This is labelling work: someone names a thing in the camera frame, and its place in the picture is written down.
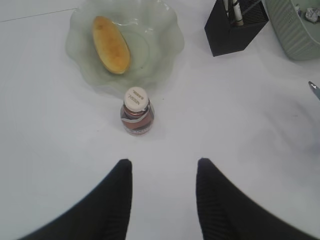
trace baked bread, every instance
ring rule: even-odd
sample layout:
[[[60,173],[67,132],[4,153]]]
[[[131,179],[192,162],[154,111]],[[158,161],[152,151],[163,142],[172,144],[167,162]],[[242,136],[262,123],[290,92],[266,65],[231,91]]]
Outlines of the baked bread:
[[[104,16],[97,16],[92,26],[95,49],[103,65],[113,74],[123,74],[130,67],[128,45],[117,26]]]

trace black pen holder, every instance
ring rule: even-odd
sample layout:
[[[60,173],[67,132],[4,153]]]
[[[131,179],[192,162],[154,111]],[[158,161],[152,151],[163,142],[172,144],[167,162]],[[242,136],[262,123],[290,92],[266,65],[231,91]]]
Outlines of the black pen holder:
[[[239,4],[241,11],[245,13],[242,15],[242,26],[235,25],[232,3],[229,4],[227,15],[224,1],[216,0],[204,28],[213,56],[245,50],[269,21],[262,2],[239,0]]]

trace green glass bowl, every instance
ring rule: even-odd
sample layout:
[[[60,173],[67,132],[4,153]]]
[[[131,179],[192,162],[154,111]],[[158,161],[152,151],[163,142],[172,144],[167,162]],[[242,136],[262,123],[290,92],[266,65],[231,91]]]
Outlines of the green glass bowl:
[[[111,19],[129,46],[131,66],[122,75],[110,73],[100,62],[92,36],[96,16]],[[177,15],[161,0],[87,0],[73,12],[66,40],[66,52],[88,84],[122,94],[165,81],[184,46]]]

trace green basket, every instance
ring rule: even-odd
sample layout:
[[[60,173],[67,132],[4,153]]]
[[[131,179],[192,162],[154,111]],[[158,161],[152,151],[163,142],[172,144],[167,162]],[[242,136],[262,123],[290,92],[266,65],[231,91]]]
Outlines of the green basket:
[[[300,5],[302,16],[296,12]],[[286,55],[298,61],[320,58],[320,23],[306,20],[307,8],[320,7],[320,0],[266,0],[275,33]]]

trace white table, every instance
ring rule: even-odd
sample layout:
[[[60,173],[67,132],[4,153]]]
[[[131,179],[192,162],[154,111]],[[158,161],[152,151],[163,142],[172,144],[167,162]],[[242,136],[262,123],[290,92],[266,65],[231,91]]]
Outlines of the white table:
[[[119,119],[122,100],[94,91],[65,53],[67,9],[82,1],[19,2],[0,1],[1,240],[68,210],[122,158],[133,163],[127,239],[201,240],[201,157],[320,238],[320,102],[308,86],[320,85],[319,60],[289,61],[270,23],[245,51],[212,57],[204,25],[214,3],[167,0],[185,49],[152,96],[153,129],[133,137]]]

